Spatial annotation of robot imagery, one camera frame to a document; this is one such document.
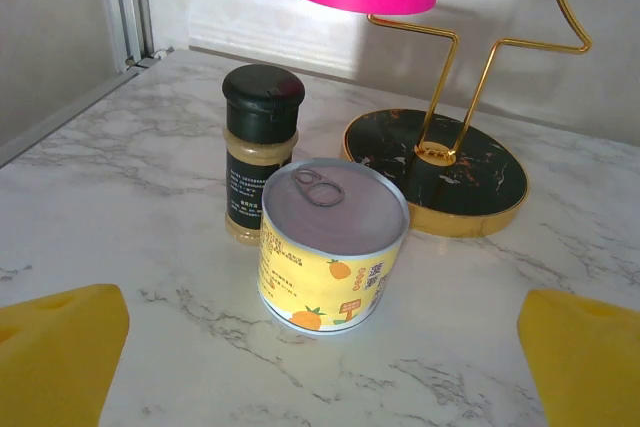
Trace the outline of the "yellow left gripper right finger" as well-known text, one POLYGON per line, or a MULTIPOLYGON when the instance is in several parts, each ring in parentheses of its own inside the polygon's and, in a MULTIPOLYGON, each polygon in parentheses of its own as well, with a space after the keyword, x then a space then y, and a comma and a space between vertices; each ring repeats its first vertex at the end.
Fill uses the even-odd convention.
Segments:
POLYGON ((532 290, 518 337, 551 426, 639 424, 639 313, 532 290))

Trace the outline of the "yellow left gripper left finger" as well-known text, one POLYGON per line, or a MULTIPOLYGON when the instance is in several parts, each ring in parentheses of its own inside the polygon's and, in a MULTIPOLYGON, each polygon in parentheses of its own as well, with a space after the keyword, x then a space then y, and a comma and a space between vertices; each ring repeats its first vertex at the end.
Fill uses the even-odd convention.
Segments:
POLYGON ((98 425, 128 331, 113 284, 3 307, 1 424, 98 425))

